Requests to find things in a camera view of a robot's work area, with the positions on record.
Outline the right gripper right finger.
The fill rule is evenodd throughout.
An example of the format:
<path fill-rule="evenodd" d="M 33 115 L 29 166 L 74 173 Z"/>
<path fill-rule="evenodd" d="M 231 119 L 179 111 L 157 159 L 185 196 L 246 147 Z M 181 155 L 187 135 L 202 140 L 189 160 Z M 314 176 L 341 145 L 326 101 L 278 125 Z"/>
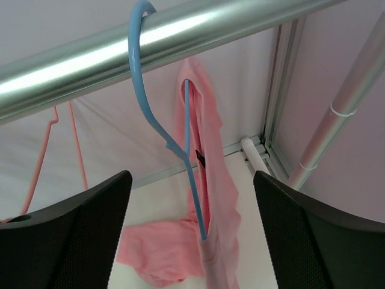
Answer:
<path fill-rule="evenodd" d="M 384 288 L 384 224 L 346 213 L 263 171 L 256 200 L 279 288 Z"/>

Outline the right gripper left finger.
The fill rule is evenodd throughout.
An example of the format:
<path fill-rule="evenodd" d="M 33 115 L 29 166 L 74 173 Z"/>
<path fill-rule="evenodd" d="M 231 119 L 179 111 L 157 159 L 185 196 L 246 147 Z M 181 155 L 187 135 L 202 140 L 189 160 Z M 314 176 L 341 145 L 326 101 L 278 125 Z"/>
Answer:
<path fill-rule="evenodd" d="M 131 187 L 124 170 L 1 224 L 1 288 L 106 288 Z"/>

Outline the pink hanger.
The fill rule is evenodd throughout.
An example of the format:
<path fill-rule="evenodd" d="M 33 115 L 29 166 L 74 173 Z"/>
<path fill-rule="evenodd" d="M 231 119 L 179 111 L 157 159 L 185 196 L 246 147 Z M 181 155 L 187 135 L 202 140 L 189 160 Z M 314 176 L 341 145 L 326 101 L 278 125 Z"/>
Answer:
<path fill-rule="evenodd" d="M 1 222 L 88 187 L 74 104 L 1 126 Z"/>

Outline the pink garment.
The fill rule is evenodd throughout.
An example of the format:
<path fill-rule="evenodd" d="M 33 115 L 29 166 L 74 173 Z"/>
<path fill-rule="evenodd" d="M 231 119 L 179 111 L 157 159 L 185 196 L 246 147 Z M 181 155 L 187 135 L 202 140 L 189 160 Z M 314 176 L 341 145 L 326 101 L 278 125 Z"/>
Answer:
<path fill-rule="evenodd" d="M 192 197 L 182 220 L 160 221 L 123 229 L 117 261 L 134 268 L 148 284 L 162 288 L 189 276 L 206 280 L 208 288 L 237 288 L 238 190 L 223 156 L 214 90 L 193 58 L 183 61 L 177 79 L 173 137 L 190 145 L 197 164 L 194 179 L 207 232 L 201 239 Z"/>

